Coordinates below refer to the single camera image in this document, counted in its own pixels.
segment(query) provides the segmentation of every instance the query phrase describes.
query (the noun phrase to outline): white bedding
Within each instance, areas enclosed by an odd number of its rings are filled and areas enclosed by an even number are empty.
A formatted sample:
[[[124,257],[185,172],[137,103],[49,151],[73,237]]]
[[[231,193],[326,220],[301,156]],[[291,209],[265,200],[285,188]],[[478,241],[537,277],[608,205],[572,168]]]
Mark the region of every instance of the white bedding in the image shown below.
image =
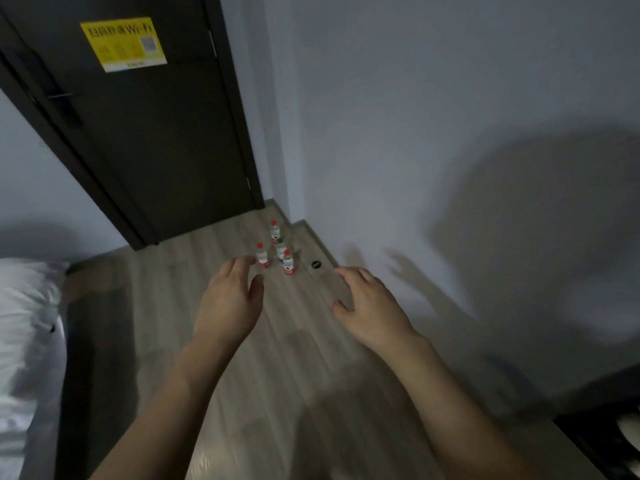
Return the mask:
[[[54,476],[66,366],[66,264],[0,259],[0,480]]]

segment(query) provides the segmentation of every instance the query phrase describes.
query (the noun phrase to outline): yellow sign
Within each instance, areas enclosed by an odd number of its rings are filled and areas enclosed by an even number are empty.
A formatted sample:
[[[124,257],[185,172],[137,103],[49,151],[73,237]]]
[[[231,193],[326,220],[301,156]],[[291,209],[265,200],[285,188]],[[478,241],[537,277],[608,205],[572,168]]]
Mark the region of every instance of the yellow sign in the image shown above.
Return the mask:
[[[80,23],[105,72],[166,64],[151,18]]]

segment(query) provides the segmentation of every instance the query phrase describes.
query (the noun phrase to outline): door handle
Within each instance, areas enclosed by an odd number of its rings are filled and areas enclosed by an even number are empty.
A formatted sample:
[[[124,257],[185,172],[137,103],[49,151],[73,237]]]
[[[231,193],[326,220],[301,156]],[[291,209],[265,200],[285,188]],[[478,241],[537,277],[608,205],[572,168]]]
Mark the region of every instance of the door handle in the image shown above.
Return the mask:
[[[75,94],[67,92],[60,87],[37,52],[34,52],[30,48],[22,48],[14,52],[16,58],[23,67],[25,67],[36,84],[40,86],[45,97],[50,101],[51,105],[66,124],[71,128],[81,127],[83,122],[80,119],[80,115],[78,115],[72,106],[71,101],[68,100],[69,97],[75,96]]]

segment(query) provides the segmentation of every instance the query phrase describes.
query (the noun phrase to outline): person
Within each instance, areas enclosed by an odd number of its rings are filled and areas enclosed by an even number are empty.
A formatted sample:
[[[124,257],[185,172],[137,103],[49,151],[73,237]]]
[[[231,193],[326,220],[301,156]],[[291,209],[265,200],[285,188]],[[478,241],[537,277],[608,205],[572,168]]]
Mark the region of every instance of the person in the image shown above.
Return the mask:
[[[253,257],[231,259],[211,279],[191,342],[91,480],[185,477],[216,384],[262,312],[263,277],[258,274],[248,284],[254,263]],[[382,281],[358,267],[335,272],[351,288],[355,306],[348,310],[336,300],[334,315],[402,382],[447,478],[533,479],[524,459],[457,384],[429,341],[413,329]]]

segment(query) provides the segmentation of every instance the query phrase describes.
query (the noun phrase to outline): left arm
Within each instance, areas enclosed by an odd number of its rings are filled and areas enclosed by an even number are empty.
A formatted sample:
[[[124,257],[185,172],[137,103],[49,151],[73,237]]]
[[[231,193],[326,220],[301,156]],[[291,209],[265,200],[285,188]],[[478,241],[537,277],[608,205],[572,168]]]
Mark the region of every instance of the left arm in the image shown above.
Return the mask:
[[[224,263],[202,297],[193,339],[161,391],[90,480],[183,479],[213,390],[262,311],[261,275],[248,287],[255,258]]]

